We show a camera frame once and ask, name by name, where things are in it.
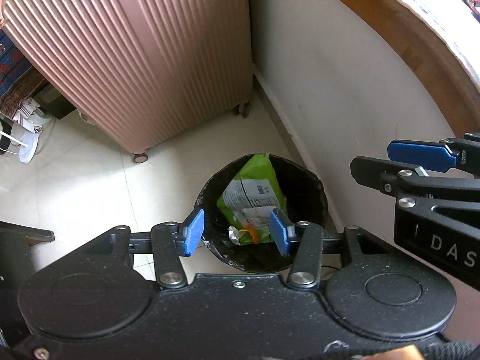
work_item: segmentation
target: green snack bag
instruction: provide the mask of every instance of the green snack bag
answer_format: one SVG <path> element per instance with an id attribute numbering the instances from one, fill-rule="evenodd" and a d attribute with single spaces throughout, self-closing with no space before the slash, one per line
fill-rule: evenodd
<path id="1" fill-rule="evenodd" d="M 246 228 L 253 228 L 258 234 L 260 243 L 272 242 L 268 223 L 270 212 L 281 208 L 287 213 L 287 201 L 278 185 L 275 169 L 268 159 L 268 154 L 255 154 L 230 181 L 217 207 L 225 215 L 229 223 L 239 230 L 230 236 L 238 245 L 254 242 Z"/>

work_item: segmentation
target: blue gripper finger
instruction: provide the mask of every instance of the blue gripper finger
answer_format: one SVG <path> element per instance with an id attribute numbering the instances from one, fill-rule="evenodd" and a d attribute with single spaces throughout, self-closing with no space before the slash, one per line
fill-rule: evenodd
<path id="1" fill-rule="evenodd" d="M 392 161 L 420 165 L 428 170 L 446 172 L 457 167 L 457 157 L 446 144 L 393 140 L 387 148 Z"/>
<path id="2" fill-rule="evenodd" d="M 275 208 L 270 213 L 269 229 L 280 254 L 288 256 L 291 241 L 295 238 L 295 225 L 291 223 L 281 209 Z"/>
<path id="3" fill-rule="evenodd" d="M 181 224 L 184 234 L 183 252 L 185 257 L 190 257 L 195 253 L 200 237 L 205 225 L 205 213 L 201 209 L 195 209 Z"/>

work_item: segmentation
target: pink suitcase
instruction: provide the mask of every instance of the pink suitcase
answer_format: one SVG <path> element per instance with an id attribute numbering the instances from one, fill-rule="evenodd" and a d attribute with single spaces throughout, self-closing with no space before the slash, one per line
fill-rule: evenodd
<path id="1" fill-rule="evenodd" d="M 248 0 L 2 0 L 1 28 L 132 153 L 248 102 Z"/>

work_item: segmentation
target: trash can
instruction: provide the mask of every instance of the trash can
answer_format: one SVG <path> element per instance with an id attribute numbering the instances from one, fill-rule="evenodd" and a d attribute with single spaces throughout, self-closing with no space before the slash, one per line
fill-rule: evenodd
<path id="1" fill-rule="evenodd" d="M 205 211 L 202 240 L 223 263 L 242 271 L 267 274 L 291 267 L 294 256 L 280 255 L 274 242 L 258 245 L 236 245 L 229 239 L 229 221 L 217 207 L 225 188 L 254 154 L 243 156 L 225 166 L 207 181 L 198 195 L 195 207 Z M 292 222 L 309 221 L 325 226 L 328 204 L 318 177 L 296 163 L 269 155 L 280 189 L 286 197 L 286 209 Z"/>

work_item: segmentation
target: suitcase wheel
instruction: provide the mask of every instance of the suitcase wheel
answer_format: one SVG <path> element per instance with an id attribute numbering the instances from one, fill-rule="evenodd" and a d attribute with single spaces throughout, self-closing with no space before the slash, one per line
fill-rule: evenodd
<path id="1" fill-rule="evenodd" d="M 137 164 L 141 164 L 141 163 L 145 162 L 146 160 L 148 160 L 147 153 L 134 154 L 134 156 L 133 156 L 133 162 L 135 162 Z"/>
<path id="2" fill-rule="evenodd" d="M 248 114 L 250 113 L 250 103 L 245 103 L 243 105 L 243 109 L 241 111 L 241 115 L 243 117 L 248 117 Z"/>

